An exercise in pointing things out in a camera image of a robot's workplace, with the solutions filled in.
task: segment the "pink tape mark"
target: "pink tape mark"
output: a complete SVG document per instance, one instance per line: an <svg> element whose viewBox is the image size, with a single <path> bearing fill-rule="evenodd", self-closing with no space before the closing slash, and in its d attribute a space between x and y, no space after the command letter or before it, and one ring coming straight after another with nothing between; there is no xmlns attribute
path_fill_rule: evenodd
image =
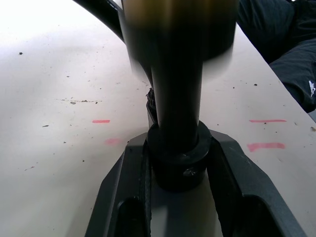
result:
<svg viewBox="0 0 316 237"><path fill-rule="evenodd" d="M105 140L105 144L111 145L111 146L117 145L121 142L122 141L119 138L109 138L109 139Z"/></svg>
<svg viewBox="0 0 316 237"><path fill-rule="evenodd" d="M93 120L93 123L109 123L110 120Z"/></svg>
<svg viewBox="0 0 316 237"><path fill-rule="evenodd" d="M250 122L286 122L283 119L270 119L270 120L249 120Z"/></svg>
<svg viewBox="0 0 316 237"><path fill-rule="evenodd" d="M270 142L270 143L252 143L252 144L247 144L247 147L250 152L255 152L258 149L261 148L279 148L279 149L285 149L285 145L280 142Z"/></svg>

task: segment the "white logo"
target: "white logo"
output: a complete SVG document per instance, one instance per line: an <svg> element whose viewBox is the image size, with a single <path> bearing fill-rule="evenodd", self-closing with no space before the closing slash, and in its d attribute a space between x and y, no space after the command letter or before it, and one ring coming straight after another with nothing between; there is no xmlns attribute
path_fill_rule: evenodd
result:
<svg viewBox="0 0 316 237"><path fill-rule="evenodd" d="M311 81L309 81L310 83L310 87L311 87L311 97L314 95L314 92L315 92L315 83L312 83Z"/></svg>

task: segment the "white table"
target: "white table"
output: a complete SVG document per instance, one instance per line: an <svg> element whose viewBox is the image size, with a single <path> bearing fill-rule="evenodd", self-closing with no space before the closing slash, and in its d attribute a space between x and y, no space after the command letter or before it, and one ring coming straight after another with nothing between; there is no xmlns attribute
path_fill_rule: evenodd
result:
<svg viewBox="0 0 316 237"><path fill-rule="evenodd" d="M149 86L132 77L125 45L74 2L1 3L0 236L84 236L101 181L148 130ZM200 119L239 142L316 236L315 123L239 27L230 65L203 79ZM247 146L269 142L285 149ZM152 236L221 236L207 180L183 195L153 188Z"/></svg>

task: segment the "black fabric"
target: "black fabric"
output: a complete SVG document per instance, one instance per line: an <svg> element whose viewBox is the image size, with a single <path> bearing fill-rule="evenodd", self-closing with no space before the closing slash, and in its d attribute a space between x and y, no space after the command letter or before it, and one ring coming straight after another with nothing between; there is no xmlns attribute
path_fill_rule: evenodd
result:
<svg viewBox="0 0 316 237"><path fill-rule="evenodd" d="M316 108L316 38L299 43L270 67L306 112Z"/></svg>
<svg viewBox="0 0 316 237"><path fill-rule="evenodd" d="M270 63L285 52L294 15L294 6L286 0L240 0L237 22Z"/></svg>
<svg viewBox="0 0 316 237"><path fill-rule="evenodd" d="M237 22L306 112L316 108L316 1L240 0Z"/></svg>

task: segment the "blurry cylinder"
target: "blurry cylinder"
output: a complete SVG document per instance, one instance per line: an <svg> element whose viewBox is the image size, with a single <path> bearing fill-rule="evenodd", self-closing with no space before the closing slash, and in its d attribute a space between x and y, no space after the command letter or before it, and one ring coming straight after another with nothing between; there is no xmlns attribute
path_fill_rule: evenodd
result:
<svg viewBox="0 0 316 237"><path fill-rule="evenodd" d="M231 47L237 0L124 0L130 58L151 68L162 139L175 152L198 141L203 61Z"/></svg>

